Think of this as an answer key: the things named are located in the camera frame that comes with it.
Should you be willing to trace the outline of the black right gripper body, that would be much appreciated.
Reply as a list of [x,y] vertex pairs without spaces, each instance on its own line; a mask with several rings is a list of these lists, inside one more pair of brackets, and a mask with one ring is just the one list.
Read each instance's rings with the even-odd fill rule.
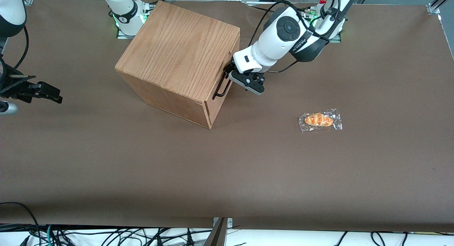
[[17,69],[5,63],[3,57],[1,61],[0,95],[2,98],[19,99],[26,103],[31,103],[35,97],[35,90],[31,88],[33,83],[30,79],[36,76],[24,75]]

